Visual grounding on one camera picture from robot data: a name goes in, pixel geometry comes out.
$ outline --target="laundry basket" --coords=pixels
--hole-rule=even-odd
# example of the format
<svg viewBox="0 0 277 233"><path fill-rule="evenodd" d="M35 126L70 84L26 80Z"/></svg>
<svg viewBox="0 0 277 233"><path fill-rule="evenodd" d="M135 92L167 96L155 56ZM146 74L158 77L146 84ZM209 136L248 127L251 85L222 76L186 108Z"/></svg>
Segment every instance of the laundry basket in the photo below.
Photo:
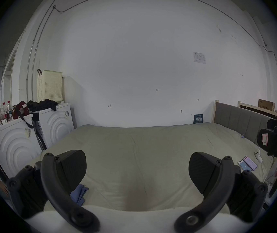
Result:
<svg viewBox="0 0 277 233"><path fill-rule="evenodd" d="M37 76L37 98L38 102L44 99L50 99L55 102L63 100L62 93L62 72L55 72L38 69Z"/></svg>

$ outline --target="mattress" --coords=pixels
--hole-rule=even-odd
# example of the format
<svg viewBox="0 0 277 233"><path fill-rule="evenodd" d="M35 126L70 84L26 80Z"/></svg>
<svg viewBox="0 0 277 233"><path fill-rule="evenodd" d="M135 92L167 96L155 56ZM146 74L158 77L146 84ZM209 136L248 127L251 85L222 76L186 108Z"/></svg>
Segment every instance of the mattress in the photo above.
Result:
<svg viewBox="0 0 277 233"><path fill-rule="evenodd" d="M220 124L201 123L147 128L112 128L84 125L32 160L34 166L46 152L58 155L83 150L87 171L81 184L89 188L84 205L124 211L151 211L195 207L203 200L191 181L191 154L204 152L222 159L229 155L235 164L249 156L258 168L253 172L264 181L273 158L258 146ZM45 210L54 210L48 202ZM225 206L222 212L228 212Z"/></svg>

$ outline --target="plastic bottle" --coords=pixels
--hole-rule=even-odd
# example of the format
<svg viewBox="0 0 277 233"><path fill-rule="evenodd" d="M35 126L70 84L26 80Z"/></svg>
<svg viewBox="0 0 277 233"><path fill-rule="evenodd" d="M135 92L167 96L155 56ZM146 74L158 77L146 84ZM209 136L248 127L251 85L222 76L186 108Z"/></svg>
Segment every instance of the plastic bottle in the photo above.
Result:
<svg viewBox="0 0 277 233"><path fill-rule="evenodd" d="M8 114L9 114L9 117L7 119L11 120L12 119L12 105L10 104L10 101L8 101Z"/></svg>
<svg viewBox="0 0 277 233"><path fill-rule="evenodd" d="M12 110L12 105L11 105L10 101L8 101L8 111L9 110Z"/></svg>
<svg viewBox="0 0 277 233"><path fill-rule="evenodd" d="M6 119L7 117L7 110L8 110L8 107L6 107L6 103L3 102L3 106L2 106L3 119Z"/></svg>

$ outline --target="washing machine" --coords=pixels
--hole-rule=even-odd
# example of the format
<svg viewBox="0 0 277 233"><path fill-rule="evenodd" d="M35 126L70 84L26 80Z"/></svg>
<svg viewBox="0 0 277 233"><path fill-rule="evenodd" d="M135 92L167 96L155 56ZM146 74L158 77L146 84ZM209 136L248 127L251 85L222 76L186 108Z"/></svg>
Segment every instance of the washing machine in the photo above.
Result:
<svg viewBox="0 0 277 233"><path fill-rule="evenodd" d="M24 119L32 125L32 114ZM34 129L30 129L21 118L0 125L0 165L9 178L40 153Z"/></svg>
<svg viewBox="0 0 277 233"><path fill-rule="evenodd" d="M33 121L35 121L37 134L41 135L46 148L53 146L74 130L70 103L58 104L56 111L45 109L33 112Z"/></svg>

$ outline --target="folded blue fabric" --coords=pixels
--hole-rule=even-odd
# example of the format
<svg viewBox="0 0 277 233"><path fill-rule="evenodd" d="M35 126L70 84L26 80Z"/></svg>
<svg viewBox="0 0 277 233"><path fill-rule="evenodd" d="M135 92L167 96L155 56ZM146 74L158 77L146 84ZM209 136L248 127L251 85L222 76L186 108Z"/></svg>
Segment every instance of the folded blue fabric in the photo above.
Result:
<svg viewBox="0 0 277 233"><path fill-rule="evenodd" d="M70 194L70 197L76 204L82 206L85 202L83 195L86 193L87 190L89 190L87 187L84 187L84 185L79 184L76 187L76 189Z"/></svg>

